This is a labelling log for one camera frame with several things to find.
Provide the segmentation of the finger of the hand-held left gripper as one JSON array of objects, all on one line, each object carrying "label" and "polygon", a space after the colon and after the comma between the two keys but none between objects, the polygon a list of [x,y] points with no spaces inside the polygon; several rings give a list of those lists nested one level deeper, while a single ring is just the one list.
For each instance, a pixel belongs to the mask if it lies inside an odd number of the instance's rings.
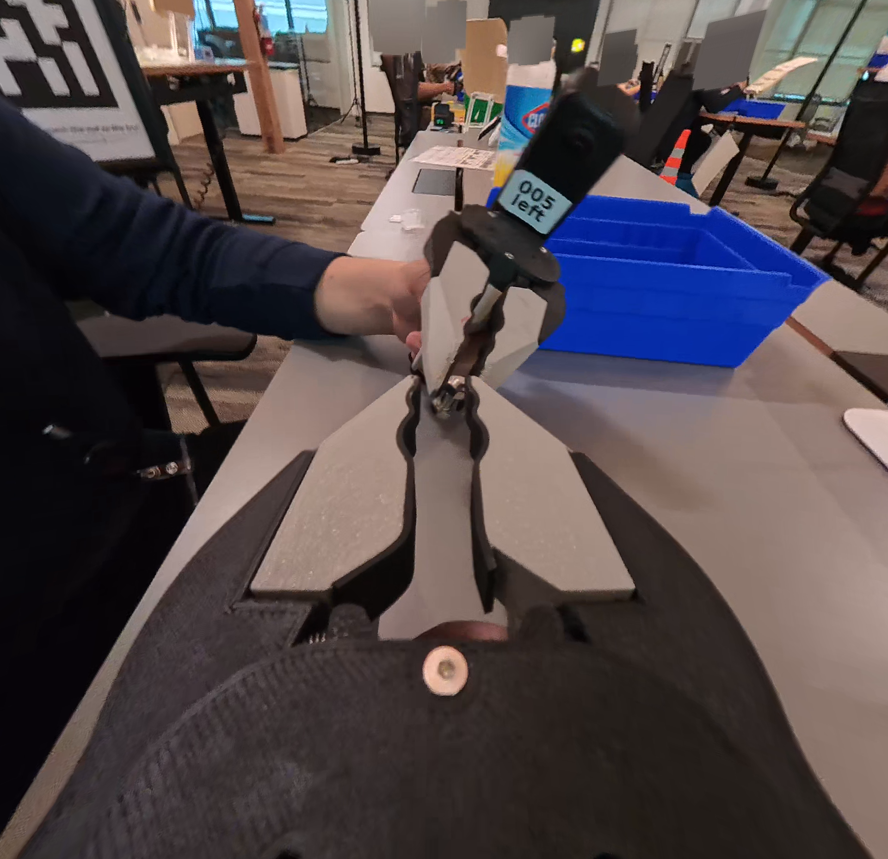
[{"label": "finger of the hand-held left gripper", "polygon": [[437,395],[448,380],[472,303],[487,287],[489,270],[481,257],[462,242],[450,246],[437,276],[428,282],[421,301],[421,346],[416,368],[425,379],[429,396]]},{"label": "finger of the hand-held left gripper", "polygon": [[461,290],[459,381],[478,377],[494,389],[504,385],[537,350],[547,310],[546,300],[525,287]]}]

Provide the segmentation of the black wall screen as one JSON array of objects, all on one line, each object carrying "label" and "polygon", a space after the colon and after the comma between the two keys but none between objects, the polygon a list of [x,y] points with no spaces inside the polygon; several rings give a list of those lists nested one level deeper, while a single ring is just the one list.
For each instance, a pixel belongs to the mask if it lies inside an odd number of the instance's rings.
[{"label": "black wall screen", "polygon": [[506,25],[529,16],[553,18],[553,38],[571,50],[573,42],[587,43],[594,30],[601,0],[487,0],[487,18]]}]

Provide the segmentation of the person's left forearm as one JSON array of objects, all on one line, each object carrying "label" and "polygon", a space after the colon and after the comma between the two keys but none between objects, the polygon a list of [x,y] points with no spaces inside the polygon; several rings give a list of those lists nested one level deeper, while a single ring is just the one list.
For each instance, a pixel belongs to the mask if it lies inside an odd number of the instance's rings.
[{"label": "person's left forearm", "polygon": [[131,320],[173,315],[326,340],[315,290],[339,254],[213,221],[108,173],[1,105],[2,326],[88,299]]}]

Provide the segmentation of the black white pattern board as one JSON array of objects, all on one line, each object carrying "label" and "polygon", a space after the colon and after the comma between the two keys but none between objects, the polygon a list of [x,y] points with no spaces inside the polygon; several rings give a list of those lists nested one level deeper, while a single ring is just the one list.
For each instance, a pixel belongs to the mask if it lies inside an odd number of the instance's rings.
[{"label": "black white pattern board", "polygon": [[1,90],[95,162],[175,162],[117,0],[1,0]]}]

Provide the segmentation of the wooden desk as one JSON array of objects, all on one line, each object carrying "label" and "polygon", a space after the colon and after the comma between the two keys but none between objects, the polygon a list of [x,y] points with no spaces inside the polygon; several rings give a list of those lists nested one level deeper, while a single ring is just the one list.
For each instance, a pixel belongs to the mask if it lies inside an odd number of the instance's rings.
[{"label": "wooden desk", "polygon": [[185,62],[152,64],[141,67],[157,104],[169,107],[193,103],[203,130],[212,177],[216,179],[226,207],[228,221],[255,227],[272,227],[272,216],[250,214],[242,210],[228,157],[212,111],[212,104],[225,97],[246,94],[247,63],[240,62]]}]

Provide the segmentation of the person's left hand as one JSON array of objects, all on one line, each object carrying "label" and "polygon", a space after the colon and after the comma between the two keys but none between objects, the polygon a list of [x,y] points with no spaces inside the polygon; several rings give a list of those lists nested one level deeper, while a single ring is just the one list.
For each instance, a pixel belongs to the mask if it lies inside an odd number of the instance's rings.
[{"label": "person's left hand", "polygon": [[410,261],[362,259],[360,336],[394,336],[411,361],[421,345],[421,301],[431,279],[424,257]]}]

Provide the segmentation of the orange traffic cone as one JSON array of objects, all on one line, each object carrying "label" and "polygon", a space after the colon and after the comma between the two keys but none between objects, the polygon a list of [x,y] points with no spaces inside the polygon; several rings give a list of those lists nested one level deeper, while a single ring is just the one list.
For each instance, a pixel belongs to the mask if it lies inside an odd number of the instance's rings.
[{"label": "orange traffic cone", "polygon": [[681,171],[681,165],[684,159],[685,147],[690,138],[691,129],[687,128],[681,132],[676,140],[672,153],[667,157],[660,169],[659,177],[664,182],[678,186],[678,177]]}]

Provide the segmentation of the instruction sign on stand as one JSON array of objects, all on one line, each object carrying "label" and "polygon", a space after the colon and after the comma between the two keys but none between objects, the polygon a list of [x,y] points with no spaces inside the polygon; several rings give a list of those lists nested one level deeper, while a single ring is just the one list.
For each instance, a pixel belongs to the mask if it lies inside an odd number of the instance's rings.
[{"label": "instruction sign on stand", "polygon": [[887,468],[887,410],[851,408],[845,411],[842,421],[861,446]]}]

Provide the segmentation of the black office chair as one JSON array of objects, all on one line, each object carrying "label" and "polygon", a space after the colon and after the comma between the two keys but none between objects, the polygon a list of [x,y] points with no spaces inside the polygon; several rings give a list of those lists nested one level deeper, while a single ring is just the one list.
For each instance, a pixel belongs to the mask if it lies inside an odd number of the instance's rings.
[{"label": "black office chair", "polygon": [[195,365],[240,362],[258,341],[254,333],[173,316],[133,321],[105,314],[84,318],[77,325],[111,369],[145,426],[162,431],[171,431],[172,421],[158,366],[179,367],[208,426],[215,428],[221,420]]},{"label": "black office chair", "polygon": [[886,259],[886,247],[854,278],[836,265],[843,245],[853,256],[865,254],[887,230],[887,82],[886,67],[860,81],[827,162],[794,200],[790,218],[800,230],[790,246],[802,254],[816,238],[835,243],[820,269],[846,287],[861,291]]}]

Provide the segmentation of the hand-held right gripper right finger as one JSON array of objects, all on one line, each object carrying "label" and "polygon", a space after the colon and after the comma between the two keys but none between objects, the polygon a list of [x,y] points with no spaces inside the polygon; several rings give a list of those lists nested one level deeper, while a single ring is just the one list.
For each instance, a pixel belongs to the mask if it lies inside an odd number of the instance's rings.
[{"label": "hand-held right gripper right finger", "polygon": [[574,454],[479,378],[469,381],[472,569],[486,613],[629,599],[635,583]]}]

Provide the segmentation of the white cabinet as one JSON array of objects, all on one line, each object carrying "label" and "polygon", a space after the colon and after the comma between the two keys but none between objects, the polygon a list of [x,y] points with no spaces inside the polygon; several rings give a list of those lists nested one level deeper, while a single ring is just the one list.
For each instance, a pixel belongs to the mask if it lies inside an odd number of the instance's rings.
[{"label": "white cabinet", "polygon": [[[305,106],[300,70],[294,63],[271,62],[270,76],[274,101],[285,141],[297,141],[307,134]],[[234,111],[240,135],[260,136],[259,114],[249,74],[244,74],[247,91],[233,96]]]}]

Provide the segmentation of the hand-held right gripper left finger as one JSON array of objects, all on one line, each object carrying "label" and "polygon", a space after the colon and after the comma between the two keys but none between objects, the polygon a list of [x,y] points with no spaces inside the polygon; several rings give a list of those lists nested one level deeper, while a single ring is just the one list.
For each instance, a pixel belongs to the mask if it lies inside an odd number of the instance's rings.
[{"label": "hand-held right gripper left finger", "polygon": [[406,377],[326,438],[250,583],[256,599],[361,607],[380,617],[415,568],[421,384]]}]

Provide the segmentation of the brown cardboard sheet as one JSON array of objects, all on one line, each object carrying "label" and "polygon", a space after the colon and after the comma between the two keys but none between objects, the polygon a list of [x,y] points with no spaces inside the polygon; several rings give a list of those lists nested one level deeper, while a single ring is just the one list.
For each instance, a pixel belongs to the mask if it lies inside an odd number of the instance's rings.
[{"label": "brown cardboard sheet", "polygon": [[468,20],[462,50],[462,80],[466,94],[487,94],[505,102],[508,29],[501,18]]}]

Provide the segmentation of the blue white wipes canister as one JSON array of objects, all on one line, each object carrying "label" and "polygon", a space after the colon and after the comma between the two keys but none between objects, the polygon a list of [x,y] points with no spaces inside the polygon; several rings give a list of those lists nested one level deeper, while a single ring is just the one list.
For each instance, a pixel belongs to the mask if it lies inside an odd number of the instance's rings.
[{"label": "blue white wipes canister", "polygon": [[494,187],[505,185],[527,144],[545,120],[556,69],[552,60],[508,66],[494,163]]}]

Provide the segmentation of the blue plastic bin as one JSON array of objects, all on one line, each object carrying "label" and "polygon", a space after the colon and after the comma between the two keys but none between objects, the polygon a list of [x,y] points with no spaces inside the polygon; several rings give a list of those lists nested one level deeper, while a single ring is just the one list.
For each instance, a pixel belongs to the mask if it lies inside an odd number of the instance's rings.
[{"label": "blue plastic bin", "polygon": [[548,247],[566,313],[542,350],[736,368],[828,278],[720,208],[588,196]]}]

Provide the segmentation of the printed paper leaflet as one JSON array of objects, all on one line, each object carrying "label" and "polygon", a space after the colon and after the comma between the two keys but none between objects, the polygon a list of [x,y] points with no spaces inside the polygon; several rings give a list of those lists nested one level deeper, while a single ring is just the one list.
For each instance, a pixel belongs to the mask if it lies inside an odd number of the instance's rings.
[{"label": "printed paper leaflet", "polygon": [[412,161],[449,169],[493,170],[497,151],[487,148],[433,146],[416,155]]}]

